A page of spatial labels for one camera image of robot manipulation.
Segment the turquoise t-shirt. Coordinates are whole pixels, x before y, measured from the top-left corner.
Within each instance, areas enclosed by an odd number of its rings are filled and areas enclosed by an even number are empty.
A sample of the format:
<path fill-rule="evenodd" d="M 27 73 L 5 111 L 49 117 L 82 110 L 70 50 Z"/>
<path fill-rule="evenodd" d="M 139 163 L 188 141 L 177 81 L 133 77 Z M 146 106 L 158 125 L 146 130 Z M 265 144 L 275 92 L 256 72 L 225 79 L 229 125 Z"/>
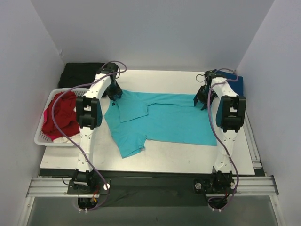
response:
<path fill-rule="evenodd" d="M 138 154 L 146 140 L 216 146 L 207 110 L 193 98 L 124 90 L 104 115 L 121 157 Z"/>

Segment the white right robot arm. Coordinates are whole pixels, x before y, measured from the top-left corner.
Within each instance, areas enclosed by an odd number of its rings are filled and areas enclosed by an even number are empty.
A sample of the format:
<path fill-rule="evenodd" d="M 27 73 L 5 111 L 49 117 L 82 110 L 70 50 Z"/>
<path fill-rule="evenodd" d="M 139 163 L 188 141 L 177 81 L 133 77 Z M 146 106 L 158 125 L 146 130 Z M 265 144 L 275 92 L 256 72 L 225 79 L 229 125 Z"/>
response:
<path fill-rule="evenodd" d="M 238 176 L 232 155 L 237 134 L 244 125 L 246 98 L 230 86 L 231 82 L 239 80 L 236 72 L 227 68 L 235 75 L 235 79 L 229 79 L 220 73 L 222 70 L 209 70 L 201 75 L 204 85 L 194 96 L 193 104 L 201 103 L 201 110 L 207 110 L 211 130 L 217 140 L 218 153 L 213 169 L 227 174 L 235 172 Z"/>

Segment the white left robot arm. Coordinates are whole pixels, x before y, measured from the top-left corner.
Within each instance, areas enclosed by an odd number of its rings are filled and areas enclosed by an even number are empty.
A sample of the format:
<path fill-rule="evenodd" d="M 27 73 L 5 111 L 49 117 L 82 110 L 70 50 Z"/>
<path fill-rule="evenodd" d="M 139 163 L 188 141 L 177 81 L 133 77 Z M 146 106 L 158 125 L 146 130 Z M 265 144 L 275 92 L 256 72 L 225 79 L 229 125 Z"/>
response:
<path fill-rule="evenodd" d="M 105 63 L 97 72 L 95 81 L 88 91 L 76 99 L 76 114 L 79 124 L 79 158 L 76 173 L 72 177 L 74 184 L 85 194 L 95 189 L 92 166 L 93 147 L 92 139 L 96 129 L 103 121 L 100 98 L 106 94 L 110 100 L 120 99 L 123 91 L 116 81 L 120 68 L 116 62 Z"/>

